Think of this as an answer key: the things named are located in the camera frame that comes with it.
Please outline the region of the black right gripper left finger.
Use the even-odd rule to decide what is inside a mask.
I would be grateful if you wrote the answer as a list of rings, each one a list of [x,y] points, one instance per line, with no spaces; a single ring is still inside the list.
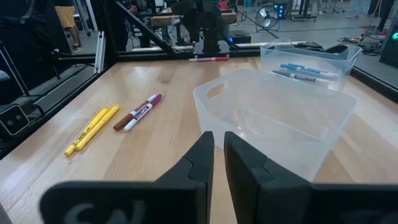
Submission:
[[[45,224],[209,224],[214,137],[204,132],[153,182],[69,181],[40,199]]]

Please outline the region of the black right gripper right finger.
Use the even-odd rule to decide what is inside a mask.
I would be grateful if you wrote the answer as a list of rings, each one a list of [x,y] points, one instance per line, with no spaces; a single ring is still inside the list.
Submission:
[[[224,158],[238,224],[398,224],[398,185],[314,184],[230,131]]]

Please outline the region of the navy cap Expo marker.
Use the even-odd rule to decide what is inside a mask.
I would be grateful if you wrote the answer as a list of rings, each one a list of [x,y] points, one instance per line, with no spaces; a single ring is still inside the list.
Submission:
[[[305,75],[299,75],[299,74],[295,74],[295,73],[281,72],[281,71],[277,71],[277,70],[273,70],[272,72],[275,73],[276,75],[280,75],[280,76],[287,77],[287,78],[293,78],[293,79],[296,79],[296,80],[306,81],[306,82],[324,83],[324,84],[329,84],[330,83],[329,80],[324,80],[324,79],[321,79],[321,78],[308,77],[308,76],[305,76]]]

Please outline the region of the red Expo marker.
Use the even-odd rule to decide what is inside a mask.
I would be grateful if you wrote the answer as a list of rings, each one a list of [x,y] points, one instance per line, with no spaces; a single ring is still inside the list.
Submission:
[[[229,57],[202,57],[202,58],[190,58],[189,62],[210,62],[210,61],[228,61]]]

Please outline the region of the blue cap Expo marker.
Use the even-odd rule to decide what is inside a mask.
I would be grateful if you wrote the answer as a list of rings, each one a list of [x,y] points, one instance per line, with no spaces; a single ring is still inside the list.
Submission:
[[[317,74],[317,75],[321,75],[321,76],[328,77],[328,78],[337,78],[337,77],[339,77],[339,74],[336,74],[336,73],[324,72],[324,71],[321,71],[321,70],[315,70],[315,71],[316,71],[316,73],[312,73],[312,74]]]

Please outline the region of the frosted plastic bin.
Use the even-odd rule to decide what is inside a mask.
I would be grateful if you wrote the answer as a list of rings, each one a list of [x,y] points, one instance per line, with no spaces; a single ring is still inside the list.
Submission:
[[[339,91],[240,69],[193,91],[200,129],[224,147],[231,131],[273,161],[313,181],[357,101]]]

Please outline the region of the maroon cap Expo marker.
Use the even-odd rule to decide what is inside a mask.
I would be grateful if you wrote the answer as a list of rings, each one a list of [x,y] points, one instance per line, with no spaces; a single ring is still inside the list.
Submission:
[[[134,115],[133,119],[125,125],[123,131],[128,132],[132,129],[141,118],[143,118],[160,100],[162,99],[162,95],[158,94],[153,100],[150,100],[148,104],[146,104],[142,109],[140,109],[136,115]]]

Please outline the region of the brown cap Expo marker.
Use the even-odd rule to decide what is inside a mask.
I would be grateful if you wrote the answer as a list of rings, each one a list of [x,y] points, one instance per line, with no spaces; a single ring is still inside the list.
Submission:
[[[130,122],[135,115],[139,112],[139,110],[141,108],[143,108],[145,105],[147,105],[150,101],[154,100],[155,97],[157,95],[152,95],[151,97],[149,97],[146,101],[144,101],[143,103],[141,103],[137,108],[135,108],[134,110],[132,110],[130,113],[128,113],[123,119],[121,119],[117,124],[115,124],[113,126],[113,129],[115,131],[119,131],[121,130],[123,127],[125,127],[125,125],[128,124],[128,122]]]

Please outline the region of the yellow slim highlighter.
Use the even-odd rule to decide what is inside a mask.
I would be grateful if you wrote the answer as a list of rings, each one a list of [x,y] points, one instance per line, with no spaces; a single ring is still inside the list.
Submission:
[[[80,135],[72,142],[72,144],[65,150],[64,155],[69,157],[76,149],[77,144],[93,129],[99,120],[108,112],[109,108],[105,107],[99,111],[94,118],[89,122],[88,126],[80,133]]]
[[[99,119],[99,121],[91,128],[86,136],[76,145],[75,149],[80,151],[93,138],[93,136],[118,112],[119,105],[114,105]]]

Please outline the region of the clear plastic bin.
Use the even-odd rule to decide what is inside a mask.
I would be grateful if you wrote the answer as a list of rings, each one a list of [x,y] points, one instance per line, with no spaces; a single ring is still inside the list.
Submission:
[[[354,67],[354,63],[361,53],[361,48],[357,46],[347,47],[345,45],[335,45],[328,49],[324,49],[321,45],[314,42],[297,42],[295,44],[287,38],[280,38],[269,42],[261,46],[260,50],[262,72],[276,75],[272,71],[277,70],[329,80],[329,84],[324,84],[290,78],[292,80],[336,91],[340,90],[344,85]],[[288,70],[281,68],[281,64],[293,64],[324,72],[336,73],[339,74],[339,77],[328,78],[317,74],[302,72],[300,70]]]

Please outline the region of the aluminium extrusion bar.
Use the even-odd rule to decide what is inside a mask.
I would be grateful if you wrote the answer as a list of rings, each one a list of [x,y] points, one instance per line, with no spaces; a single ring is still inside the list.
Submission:
[[[99,74],[104,68],[104,55],[106,49],[106,37],[104,31],[98,32],[98,41],[96,46],[94,73]]]

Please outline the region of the black floor fan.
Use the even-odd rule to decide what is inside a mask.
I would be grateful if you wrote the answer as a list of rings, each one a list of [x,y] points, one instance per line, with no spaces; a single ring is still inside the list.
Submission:
[[[279,9],[273,2],[262,5],[256,13],[256,30],[278,31],[280,27]]]

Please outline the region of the small black lit box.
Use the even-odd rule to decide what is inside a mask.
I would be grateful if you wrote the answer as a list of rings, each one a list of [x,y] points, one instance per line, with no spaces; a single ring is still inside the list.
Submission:
[[[285,19],[285,12],[287,9],[287,3],[274,3],[273,10],[277,13],[279,19]]]

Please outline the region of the black box green lights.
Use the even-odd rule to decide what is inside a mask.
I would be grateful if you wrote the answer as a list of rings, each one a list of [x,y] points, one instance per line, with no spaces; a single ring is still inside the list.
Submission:
[[[379,61],[398,68],[398,22],[393,22],[389,27]]]

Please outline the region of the person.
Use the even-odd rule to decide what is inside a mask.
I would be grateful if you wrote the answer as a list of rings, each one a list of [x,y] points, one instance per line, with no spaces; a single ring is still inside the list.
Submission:
[[[74,20],[74,0],[53,0],[53,2],[63,28],[69,31],[73,39],[72,51],[80,51],[83,48],[83,44],[80,40],[79,30]]]

